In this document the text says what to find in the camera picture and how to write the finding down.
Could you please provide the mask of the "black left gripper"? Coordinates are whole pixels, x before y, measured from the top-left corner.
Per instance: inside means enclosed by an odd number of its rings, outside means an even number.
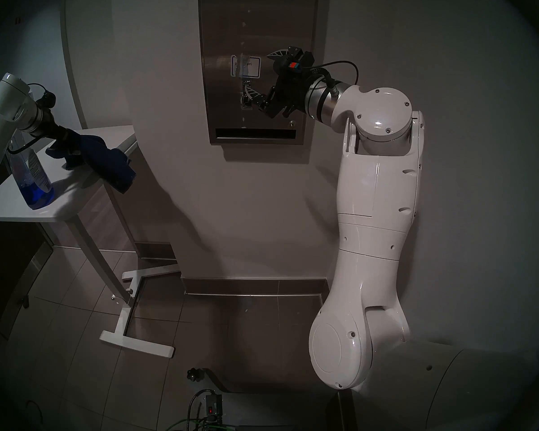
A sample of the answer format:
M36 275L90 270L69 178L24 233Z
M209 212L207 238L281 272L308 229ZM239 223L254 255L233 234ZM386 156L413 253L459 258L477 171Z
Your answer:
M57 125L53 119L43 119L38 124L38 134L54 140L46 151L79 151L79 134Z

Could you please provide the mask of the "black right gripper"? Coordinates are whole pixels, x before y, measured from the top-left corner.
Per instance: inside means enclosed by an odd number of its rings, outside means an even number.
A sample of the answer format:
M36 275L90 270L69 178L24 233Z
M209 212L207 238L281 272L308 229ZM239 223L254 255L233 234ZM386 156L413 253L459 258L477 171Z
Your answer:
M311 85L323 77L323 73L315 73L315 58L310 51L301 48L278 49L267 55L273 61L273 70L277 80L268 94L260 94L250 85L244 85L244 94L251 100L260 99L260 111L270 118L279 113L283 117L298 110L306 113L305 99Z

